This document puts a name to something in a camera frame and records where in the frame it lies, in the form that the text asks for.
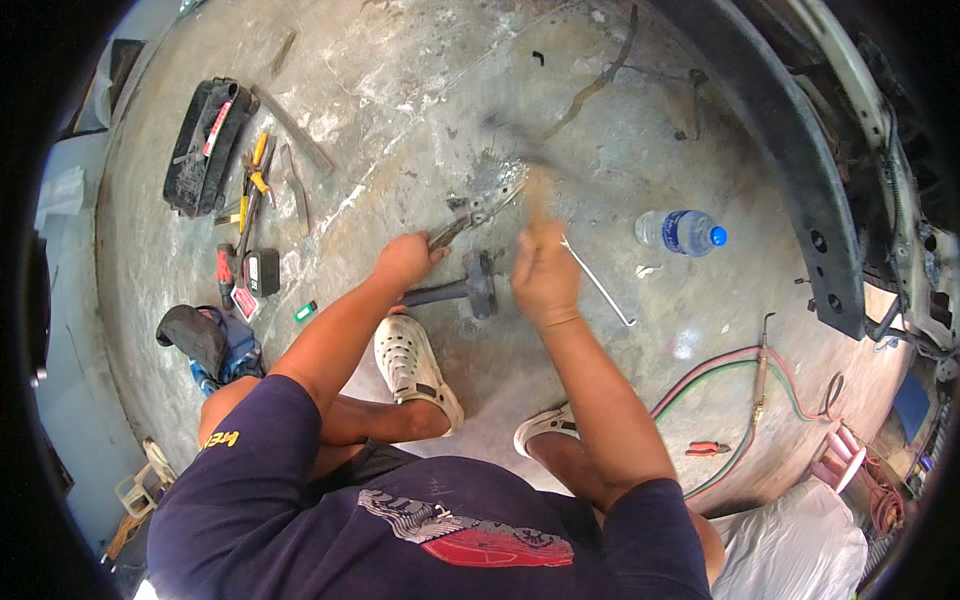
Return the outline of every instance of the pink object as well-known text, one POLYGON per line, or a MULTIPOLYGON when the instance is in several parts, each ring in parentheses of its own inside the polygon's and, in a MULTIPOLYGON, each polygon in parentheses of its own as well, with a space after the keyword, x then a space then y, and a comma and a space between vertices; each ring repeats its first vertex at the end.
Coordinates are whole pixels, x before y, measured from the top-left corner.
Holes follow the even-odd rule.
POLYGON ((867 456, 867 448, 861 448, 853 433, 844 426, 841 426, 837 433, 827 433, 826 441, 839 460, 824 454, 819 462, 810 466, 810 472, 840 493, 863 464, 867 456))
POLYGON ((840 481, 840 478, 833 474, 830 469, 824 467, 823 463, 814 463, 813 465, 810 465, 810 472, 816 475, 817 478, 823 481, 825 484, 836 490, 836 486, 840 481))
POLYGON ((847 448, 847 445, 843 443, 843 440, 840 437, 833 433, 827 433, 827 445, 830 446, 830 449, 836 452, 837 457, 844 463, 848 463, 853 455, 850 450, 847 448))
POLYGON ((856 454, 856 451, 860 449, 860 444, 858 444, 853 438, 853 434, 850 432, 850 429, 841 426, 839 429, 837 429, 837 437, 843 440, 844 445, 851 454, 856 454))

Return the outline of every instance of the black tool bag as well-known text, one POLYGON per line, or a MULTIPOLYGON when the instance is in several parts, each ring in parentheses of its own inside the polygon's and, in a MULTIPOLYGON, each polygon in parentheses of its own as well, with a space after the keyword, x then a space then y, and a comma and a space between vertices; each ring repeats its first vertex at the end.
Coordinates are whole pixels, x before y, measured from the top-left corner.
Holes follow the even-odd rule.
POLYGON ((168 310, 156 327, 156 341, 161 346, 176 346, 214 378, 220 376, 227 336, 199 309, 180 304, 168 310))
POLYGON ((193 218, 223 207, 223 180, 230 151, 237 134, 255 110, 250 91, 236 80, 218 78, 197 85, 163 182, 163 200, 171 210, 193 218), (206 156, 204 145, 227 101, 232 104, 219 125, 216 140, 209 149, 210 156, 206 156))

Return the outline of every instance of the red label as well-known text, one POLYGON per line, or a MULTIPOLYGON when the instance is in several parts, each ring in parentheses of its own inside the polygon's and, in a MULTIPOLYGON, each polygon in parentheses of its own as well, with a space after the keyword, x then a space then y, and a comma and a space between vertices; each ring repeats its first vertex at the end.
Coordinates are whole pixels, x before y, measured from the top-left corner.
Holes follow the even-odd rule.
POLYGON ((233 296, 233 301, 237 303, 244 319, 249 321, 253 311, 256 310, 256 300, 251 296, 250 291, 246 288, 235 287, 230 295, 233 296))
POLYGON ((220 128, 223 127, 224 120, 227 118, 227 111, 230 110, 232 104, 232 100, 227 100, 224 102, 224 105, 220 107, 220 114, 217 115, 217 120, 213 122, 213 127, 210 128, 210 136, 204 144, 204 156, 210 156, 210 153, 213 151, 213 144, 217 141, 217 135, 220 134, 220 128))

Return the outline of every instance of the water bottle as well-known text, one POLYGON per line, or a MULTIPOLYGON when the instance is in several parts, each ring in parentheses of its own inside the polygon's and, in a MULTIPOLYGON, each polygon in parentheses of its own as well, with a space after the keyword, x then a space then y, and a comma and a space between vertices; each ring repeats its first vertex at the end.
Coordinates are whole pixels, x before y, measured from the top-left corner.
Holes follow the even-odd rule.
POLYGON ((634 224, 636 239, 647 248, 706 256, 727 243, 727 230, 700 210, 649 210, 634 224))

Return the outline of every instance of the white plastic bag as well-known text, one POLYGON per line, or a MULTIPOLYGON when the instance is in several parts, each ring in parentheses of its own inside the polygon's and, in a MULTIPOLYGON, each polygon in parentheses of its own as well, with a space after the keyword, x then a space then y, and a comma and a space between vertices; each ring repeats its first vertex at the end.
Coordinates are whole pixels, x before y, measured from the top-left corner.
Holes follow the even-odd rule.
POLYGON ((732 521, 714 600, 850 600, 867 541, 830 487, 810 479, 732 521))

